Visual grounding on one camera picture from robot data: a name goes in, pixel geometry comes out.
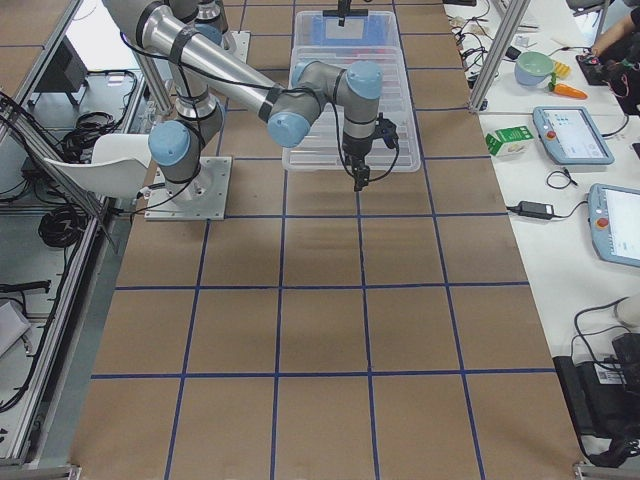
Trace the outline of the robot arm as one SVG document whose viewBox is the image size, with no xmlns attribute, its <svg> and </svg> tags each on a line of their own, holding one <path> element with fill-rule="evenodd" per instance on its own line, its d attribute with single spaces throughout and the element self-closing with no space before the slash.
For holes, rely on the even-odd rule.
<svg viewBox="0 0 640 480">
<path fill-rule="evenodd" d="M 192 108 L 213 87 L 256 113 L 277 144 L 293 148 L 325 107 L 332 107 L 339 160 L 356 191 L 375 180 L 366 162 L 373 142 L 381 139 L 388 148 L 399 148 L 394 123 L 379 111 L 383 76 L 374 62 L 356 61 L 348 68 L 319 60 L 299 63 L 290 87 L 284 87 L 225 49 L 226 16 L 219 1 L 104 5 L 129 48 L 165 59 L 176 70 L 180 94 Z"/>
<path fill-rule="evenodd" d="M 211 41 L 230 51 L 233 38 L 229 33 L 224 3 L 219 0 L 187 1 L 168 0 L 174 16 L 195 28 Z"/>
</svg>

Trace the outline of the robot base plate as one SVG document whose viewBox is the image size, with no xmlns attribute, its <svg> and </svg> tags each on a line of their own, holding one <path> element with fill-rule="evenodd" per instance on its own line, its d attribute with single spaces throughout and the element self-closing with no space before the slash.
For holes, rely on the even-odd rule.
<svg viewBox="0 0 640 480">
<path fill-rule="evenodd" d="M 161 168 L 157 168 L 154 182 L 164 183 L 164 186 L 151 191 L 148 200 L 149 209 L 143 212 L 147 220 L 224 219 L 232 158 L 203 156 L 199 162 L 200 171 L 185 190 L 183 185 L 167 181 Z"/>
</svg>

